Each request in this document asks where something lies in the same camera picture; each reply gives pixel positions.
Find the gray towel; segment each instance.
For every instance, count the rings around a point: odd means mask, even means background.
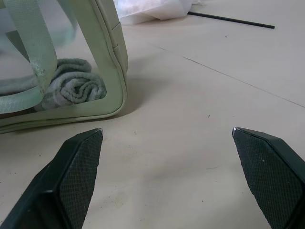
[[[0,94],[8,95],[37,86],[34,75],[0,81]],[[91,65],[82,59],[59,59],[52,82],[36,111],[54,109],[101,99],[106,95],[102,78],[91,73]]]

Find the black stick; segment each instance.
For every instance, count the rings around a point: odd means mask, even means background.
[[[254,25],[254,26],[259,26],[259,27],[264,27],[264,28],[269,28],[269,29],[275,28],[275,26],[273,26],[273,25],[265,25],[265,24],[260,24],[260,23],[256,23],[256,22],[242,21],[242,20],[232,19],[232,18],[224,18],[224,17],[214,16],[214,15],[209,15],[209,14],[204,14],[204,13],[188,12],[188,14],[194,15],[194,16],[199,16],[199,17],[205,17],[205,18],[213,18],[213,19],[218,19],[218,20],[223,20],[223,21],[237,22],[237,23],[246,24],[246,25]]]

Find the white tiled floor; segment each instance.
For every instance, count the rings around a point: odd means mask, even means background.
[[[270,229],[250,193],[234,126],[283,138],[302,158],[304,1],[207,0],[188,16],[126,26],[121,115],[0,135],[0,221],[67,138],[102,127],[85,229]]]

